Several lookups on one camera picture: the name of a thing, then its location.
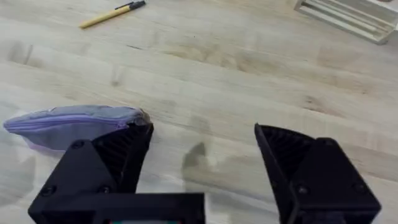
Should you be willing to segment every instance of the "fabric pouch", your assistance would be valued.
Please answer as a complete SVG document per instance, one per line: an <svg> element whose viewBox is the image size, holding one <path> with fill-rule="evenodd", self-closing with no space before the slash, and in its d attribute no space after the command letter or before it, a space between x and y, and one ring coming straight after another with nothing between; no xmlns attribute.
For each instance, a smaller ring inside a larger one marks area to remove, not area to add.
<svg viewBox="0 0 398 224"><path fill-rule="evenodd" d="M24 137L32 149L67 150L78 139L93 140L104 134L147 124L145 113L126 106L64 106L7 120L4 128Z"/></svg>

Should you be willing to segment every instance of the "wood grain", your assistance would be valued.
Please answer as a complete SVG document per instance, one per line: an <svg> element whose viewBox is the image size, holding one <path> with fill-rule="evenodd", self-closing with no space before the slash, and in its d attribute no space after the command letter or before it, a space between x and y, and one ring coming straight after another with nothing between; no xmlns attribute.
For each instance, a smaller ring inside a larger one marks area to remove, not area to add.
<svg viewBox="0 0 398 224"><path fill-rule="evenodd" d="M138 106L155 124L140 192L206 192L208 223L278 223L258 122L335 138L398 223L398 39L375 46L284 1L0 1L2 121L54 106ZM0 132L0 223L27 207L62 153Z"/></svg>

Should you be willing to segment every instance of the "yellow pen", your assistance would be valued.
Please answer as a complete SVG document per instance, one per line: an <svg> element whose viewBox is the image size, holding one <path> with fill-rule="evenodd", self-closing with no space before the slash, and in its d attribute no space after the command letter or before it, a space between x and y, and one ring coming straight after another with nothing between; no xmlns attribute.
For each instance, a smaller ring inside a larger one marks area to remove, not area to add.
<svg viewBox="0 0 398 224"><path fill-rule="evenodd" d="M99 22L103 22L103 21L108 20L110 18L113 18L115 16L118 16L118 15L124 14L126 12L129 12L131 10L138 9L139 7L145 6L145 4L146 4L145 1L127 3L127 4L123 5L123 6L117 7L116 9L114 9L111 12L108 12L106 14L98 16L98 17L96 17L94 19L90 19L88 21L85 21L82 24L80 24L79 27L82 28L82 29L85 29L85 28L90 27L92 25L95 25L95 24L97 24Z"/></svg>

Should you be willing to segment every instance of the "black 3d printed part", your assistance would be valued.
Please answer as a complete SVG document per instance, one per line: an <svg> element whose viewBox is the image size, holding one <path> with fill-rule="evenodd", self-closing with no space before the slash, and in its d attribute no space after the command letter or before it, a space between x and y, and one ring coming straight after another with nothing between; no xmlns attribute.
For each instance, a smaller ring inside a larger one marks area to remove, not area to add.
<svg viewBox="0 0 398 224"><path fill-rule="evenodd" d="M330 138L254 128L281 224L368 224L381 209L365 181Z"/></svg>
<svg viewBox="0 0 398 224"><path fill-rule="evenodd" d="M204 224L204 194L136 194L154 127L132 125L73 143L29 208L38 224Z"/></svg>

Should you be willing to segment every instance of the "zipper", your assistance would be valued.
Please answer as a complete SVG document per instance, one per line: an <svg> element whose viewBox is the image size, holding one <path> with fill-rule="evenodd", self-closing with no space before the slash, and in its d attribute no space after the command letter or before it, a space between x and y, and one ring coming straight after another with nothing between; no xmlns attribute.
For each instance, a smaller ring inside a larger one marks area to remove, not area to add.
<svg viewBox="0 0 398 224"><path fill-rule="evenodd" d="M46 118L37 118L31 121L15 121L4 124L8 131L28 131L42 128L49 128L61 124L77 124L77 123L103 123L115 125L117 128L126 128L128 123L131 123L135 118L92 118L88 116L64 115L53 116Z"/></svg>

